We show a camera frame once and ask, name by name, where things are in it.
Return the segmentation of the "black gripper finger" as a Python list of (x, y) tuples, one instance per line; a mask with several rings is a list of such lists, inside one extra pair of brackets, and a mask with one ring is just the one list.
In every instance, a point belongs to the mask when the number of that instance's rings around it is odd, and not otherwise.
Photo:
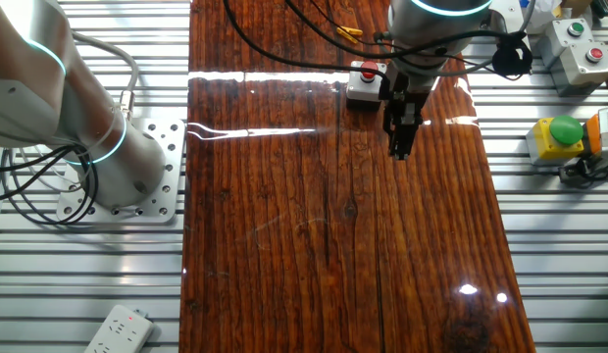
[(421, 108), (417, 105), (407, 105), (401, 124), (401, 160), (406, 160), (410, 156), (417, 131), (422, 123)]
[(383, 130), (388, 135), (389, 140), (389, 155), (394, 158), (402, 158), (403, 154), (398, 147), (398, 142), (396, 140), (396, 132), (395, 132), (395, 113), (398, 104), (394, 100), (389, 100), (386, 102), (384, 107), (384, 116), (383, 116)]

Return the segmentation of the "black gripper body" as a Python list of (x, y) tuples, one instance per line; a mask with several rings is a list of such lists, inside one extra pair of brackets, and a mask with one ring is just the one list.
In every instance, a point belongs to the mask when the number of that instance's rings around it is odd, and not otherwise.
[(388, 66), (391, 99), (385, 103), (385, 111), (395, 126), (412, 126), (422, 123), (422, 109), (434, 85), (431, 76), (403, 73), (397, 66)]

